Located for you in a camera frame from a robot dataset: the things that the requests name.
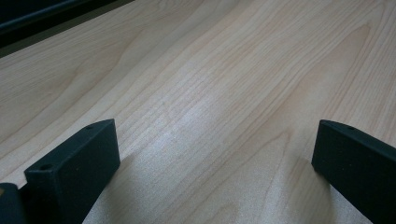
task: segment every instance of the black plastic bracket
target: black plastic bracket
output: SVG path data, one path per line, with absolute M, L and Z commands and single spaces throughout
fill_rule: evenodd
M 374 223 L 396 223 L 396 148 L 321 120 L 312 165 Z
M 120 166 L 114 119 L 91 124 L 0 184 L 0 223 L 81 223 Z

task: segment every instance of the wood grain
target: wood grain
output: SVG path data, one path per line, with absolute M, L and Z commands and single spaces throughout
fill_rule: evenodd
M 0 59 L 0 181 L 115 118 L 86 223 L 369 223 L 317 175 L 318 121 L 396 146 L 396 2 L 135 1 Z

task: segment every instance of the screw hole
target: screw hole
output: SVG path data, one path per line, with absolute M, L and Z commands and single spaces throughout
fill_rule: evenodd
M 52 167 L 51 164 L 45 164 L 40 166 L 40 170 L 49 170 Z

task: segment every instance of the wooden desk surface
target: wooden desk surface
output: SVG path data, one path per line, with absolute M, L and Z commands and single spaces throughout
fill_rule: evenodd
M 396 146 L 396 2 L 143 1 L 0 59 L 0 181 L 115 118 L 86 223 L 367 223 L 317 175 L 318 121 Z

